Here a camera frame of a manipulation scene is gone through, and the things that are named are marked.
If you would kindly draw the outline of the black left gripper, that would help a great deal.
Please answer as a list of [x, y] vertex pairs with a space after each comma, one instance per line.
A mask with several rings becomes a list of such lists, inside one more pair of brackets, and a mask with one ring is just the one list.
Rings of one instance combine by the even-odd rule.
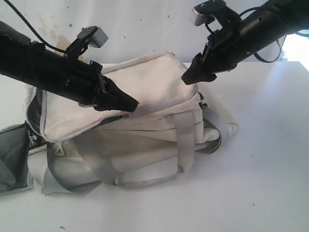
[[134, 112], [139, 102], [102, 75], [101, 70], [102, 66], [94, 61], [89, 64], [80, 60], [67, 61], [62, 96], [97, 111]]

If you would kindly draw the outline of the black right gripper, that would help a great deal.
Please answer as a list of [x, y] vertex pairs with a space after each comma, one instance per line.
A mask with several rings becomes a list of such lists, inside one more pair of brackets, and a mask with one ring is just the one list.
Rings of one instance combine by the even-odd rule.
[[209, 36], [205, 53], [198, 53], [181, 79], [186, 85], [213, 82], [220, 73], [256, 52], [256, 32], [252, 29], [221, 29]]

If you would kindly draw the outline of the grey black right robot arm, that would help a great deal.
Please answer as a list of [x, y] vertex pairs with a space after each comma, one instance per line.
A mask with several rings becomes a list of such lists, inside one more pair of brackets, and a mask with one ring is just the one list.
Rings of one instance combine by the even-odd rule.
[[238, 63], [287, 34], [309, 28], [307, 0], [268, 0], [253, 7], [245, 19], [223, 0], [208, 0], [193, 8], [194, 25], [206, 27], [217, 20], [204, 51], [198, 53], [182, 75], [185, 84], [212, 82], [216, 74], [231, 71]]

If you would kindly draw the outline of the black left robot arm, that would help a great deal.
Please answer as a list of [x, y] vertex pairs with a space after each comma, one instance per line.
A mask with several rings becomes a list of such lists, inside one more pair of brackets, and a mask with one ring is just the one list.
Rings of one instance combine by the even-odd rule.
[[79, 60], [88, 47], [101, 48], [107, 40], [100, 27], [87, 27], [61, 56], [1, 22], [0, 73], [75, 101], [81, 107], [134, 112], [138, 101], [104, 76], [102, 65]]

